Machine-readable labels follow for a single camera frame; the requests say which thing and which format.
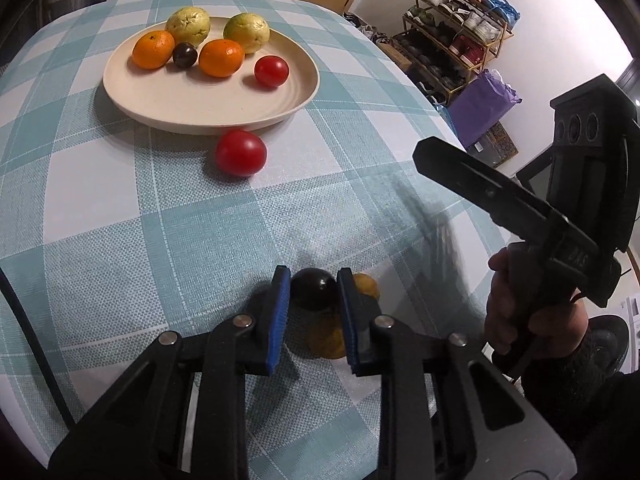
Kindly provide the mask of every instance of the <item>red tomato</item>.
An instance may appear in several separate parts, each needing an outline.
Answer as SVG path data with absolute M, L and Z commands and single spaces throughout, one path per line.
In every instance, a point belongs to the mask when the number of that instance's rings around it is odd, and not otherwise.
M 216 164 L 235 176 L 252 176 L 267 161 L 267 147 L 262 139 L 244 130 L 231 130 L 218 141 Z
M 277 88 L 289 77 L 289 65 L 278 56 L 264 56 L 255 63 L 255 78 L 265 86 Z

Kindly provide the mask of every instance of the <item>plate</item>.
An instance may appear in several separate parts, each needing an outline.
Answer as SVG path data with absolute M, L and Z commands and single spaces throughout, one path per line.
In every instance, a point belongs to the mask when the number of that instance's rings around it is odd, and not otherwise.
M 207 41 L 222 38 L 228 18 L 211 16 Z M 180 70 L 169 60 L 158 70 L 144 70 L 131 60 L 136 41 L 164 22 L 137 32 L 111 54 L 102 74 L 107 94 L 129 117 L 169 132 L 215 135 L 232 127 L 256 130 L 283 121 L 308 104 L 318 92 L 320 74 L 314 60 L 295 41 L 271 29 L 262 49 L 248 54 L 227 78 L 206 75 L 196 62 Z M 289 78 L 276 89 L 260 85 L 254 65 L 263 56 L 280 56 L 289 65 Z

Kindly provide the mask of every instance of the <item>wall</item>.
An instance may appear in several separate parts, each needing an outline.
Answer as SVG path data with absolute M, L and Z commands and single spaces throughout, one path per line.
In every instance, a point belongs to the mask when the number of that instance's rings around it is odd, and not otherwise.
M 490 67 L 523 99 L 502 118 L 519 153 L 500 170 L 514 174 L 552 141 L 549 101 L 601 73 L 616 80 L 631 55 L 594 0 L 509 1 L 522 18 Z M 396 34 L 402 30 L 402 13 L 412 4 L 414 0 L 355 0 L 350 11 Z

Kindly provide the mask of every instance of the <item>checkered tablecloth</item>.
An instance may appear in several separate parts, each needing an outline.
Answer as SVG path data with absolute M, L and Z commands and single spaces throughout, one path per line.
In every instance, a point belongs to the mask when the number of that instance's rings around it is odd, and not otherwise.
M 100 84 L 111 52 L 182 6 L 257 12 L 321 73 L 318 95 L 263 132 L 248 180 L 205 167 L 212 137 L 149 129 Z M 0 267 L 76 418 L 163 330 L 234 313 L 277 264 L 373 275 L 384 312 L 423 333 L 477 333 L 506 234 L 418 175 L 418 140 L 458 144 L 405 75 L 337 14 L 294 0 L 115 0 L 63 16 L 0 78 Z M 272 378 L 248 381 L 252 478 L 361 479 L 375 465 L 379 381 L 313 359 L 291 314 Z M 0 302 L 0 408 L 46 463 L 66 430 Z

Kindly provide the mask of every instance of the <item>plate rim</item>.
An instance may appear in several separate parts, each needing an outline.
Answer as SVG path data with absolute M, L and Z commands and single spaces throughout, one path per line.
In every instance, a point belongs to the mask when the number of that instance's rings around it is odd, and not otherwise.
M 221 18 L 224 20 L 230 20 L 231 18 L 228 18 L 226 16 L 213 16 L 213 15 L 209 15 L 209 19 L 211 18 Z M 107 70 L 110 66 L 110 64 L 113 62 L 113 56 L 115 55 L 116 51 L 127 41 L 129 41 L 131 38 L 139 35 L 141 32 L 145 32 L 148 29 L 151 29 L 153 27 L 157 27 L 158 25 L 162 25 L 164 27 L 164 24 L 166 24 L 166 21 L 164 22 L 158 22 L 155 23 L 153 25 L 149 25 L 148 27 L 142 28 L 141 30 L 134 32 L 133 34 L 131 34 L 128 38 L 126 38 L 125 40 L 121 41 L 118 46 L 116 48 L 114 48 L 111 51 L 111 54 L 109 56 L 109 59 L 107 60 L 107 63 L 104 65 L 104 70 L 102 71 L 102 78 L 101 78 L 101 83 L 102 86 L 104 87 L 105 92 L 107 92 L 107 95 L 109 96 L 109 99 L 111 99 L 111 101 L 113 102 L 113 104 L 119 108 L 121 111 L 123 111 L 125 114 L 127 114 L 130 118 L 133 118 L 134 120 L 145 124 L 146 126 L 148 126 L 148 124 L 146 124 L 144 121 L 140 120 L 139 117 L 144 117 L 147 118 L 146 116 L 141 116 L 139 113 L 136 113 L 132 110 L 130 110 L 129 108 L 127 108 L 125 105 L 120 104 L 119 102 L 116 102 L 116 100 L 113 98 L 113 96 L 111 95 L 111 93 L 109 92 L 109 88 L 108 85 L 105 83 L 105 75 L 107 73 Z M 284 38 L 286 38 L 287 40 L 289 40 L 291 43 L 295 44 L 300 50 L 302 50 L 302 52 L 305 53 L 305 55 L 309 58 L 309 60 L 311 61 L 314 69 L 316 70 L 316 87 L 314 88 L 314 90 L 311 92 L 311 95 L 302 103 L 300 103 L 299 105 L 293 107 L 291 110 L 287 110 L 286 112 L 281 112 L 279 114 L 275 114 L 272 116 L 268 116 L 268 117 L 264 117 L 263 119 L 260 119 L 258 121 L 251 121 L 250 123 L 247 123 L 246 126 L 244 126 L 245 128 L 249 128 L 252 126 L 252 124 L 258 124 L 258 123 L 269 123 L 269 124 L 277 124 L 280 121 L 286 119 L 287 117 L 295 114 L 297 111 L 301 110 L 302 108 L 304 108 L 306 105 L 308 105 L 313 98 L 316 97 L 316 94 L 318 94 L 318 90 L 320 88 L 320 70 L 318 69 L 318 64 L 316 63 L 316 60 L 313 59 L 313 57 L 311 57 L 311 55 L 306 51 L 306 49 L 304 49 L 297 41 L 292 40 L 289 36 L 287 36 L 286 34 L 283 34 L 281 32 L 279 32 L 277 29 L 271 27 L 271 25 L 269 26 L 270 31 L 273 32 L 277 32 L 279 35 L 283 36 Z M 206 125 L 200 125 L 200 124 L 187 124 L 187 123 L 168 123 L 167 121 L 160 121 L 160 120 L 154 120 L 153 118 L 147 118 L 150 119 L 152 121 L 159 121 L 162 123 L 166 123 L 166 124 L 178 124 L 178 125 L 182 125 L 182 126 L 188 126 L 191 128 L 210 128 L 211 130 L 219 130 L 221 128 L 233 128 L 235 126 L 238 126 L 236 123 L 229 123 L 229 124 L 206 124 Z

